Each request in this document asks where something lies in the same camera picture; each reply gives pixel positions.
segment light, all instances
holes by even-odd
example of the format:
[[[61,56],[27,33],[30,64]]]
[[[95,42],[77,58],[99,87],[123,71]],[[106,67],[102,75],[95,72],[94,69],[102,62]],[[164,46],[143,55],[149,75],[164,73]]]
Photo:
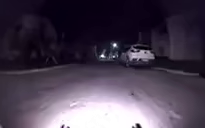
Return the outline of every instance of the light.
[[[139,111],[132,112],[115,103],[87,103],[58,114],[48,128],[59,128],[62,124],[70,128],[131,128],[136,123],[149,128],[148,122],[140,115]]]
[[[113,46],[113,48],[117,48],[118,44],[117,43],[113,43],[112,46]]]
[[[105,57],[105,55],[104,55],[104,54],[101,54],[101,55],[100,55],[100,58],[106,58],[106,57]]]

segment asphalt road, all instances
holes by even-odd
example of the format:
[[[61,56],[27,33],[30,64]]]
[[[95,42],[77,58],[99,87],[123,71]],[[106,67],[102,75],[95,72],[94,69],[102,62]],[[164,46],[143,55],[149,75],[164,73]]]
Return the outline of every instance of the asphalt road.
[[[205,79],[119,65],[0,74],[4,128],[205,128]]]

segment sky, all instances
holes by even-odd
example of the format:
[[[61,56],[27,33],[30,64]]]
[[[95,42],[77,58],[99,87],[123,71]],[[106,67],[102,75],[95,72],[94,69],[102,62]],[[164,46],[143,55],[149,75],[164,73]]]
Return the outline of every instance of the sky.
[[[69,41],[135,41],[162,20],[153,0],[47,0],[41,14]]]

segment curb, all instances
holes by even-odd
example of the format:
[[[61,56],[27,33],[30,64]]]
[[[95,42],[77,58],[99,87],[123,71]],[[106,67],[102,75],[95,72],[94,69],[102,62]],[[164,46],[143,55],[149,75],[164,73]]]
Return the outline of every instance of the curb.
[[[199,76],[199,73],[184,72],[184,71],[181,71],[181,70],[173,70],[173,69],[159,68],[159,67],[155,67],[153,69],[159,70],[159,71],[165,71],[165,72],[172,73],[172,74],[178,74],[178,75]]]
[[[45,71],[50,71],[50,70],[54,70],[54,69],[66,68],[66,67],[70,67],[72,65],[74,65],[74,64],[68,64],[68,65],[62,65],[62,66],[54,66],[54,67],[47,67],[47,68],[40,68],[40,69],[21,70],[21,71],[0,71],[0,74],[22,75],[22,74],[30,74],[30,73],[36,73],[36,72],[45,72]]]

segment parked car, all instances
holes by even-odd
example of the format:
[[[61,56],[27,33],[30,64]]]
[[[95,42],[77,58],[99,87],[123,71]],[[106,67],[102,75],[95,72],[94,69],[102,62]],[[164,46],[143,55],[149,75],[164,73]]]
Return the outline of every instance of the parked car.
[[[125,47],[121,51],[119,59],[121,63],[125,64],[126,67],[137,65],[152,66],[155,60],[155,55],[149,46],[143,44],[134,44]]]

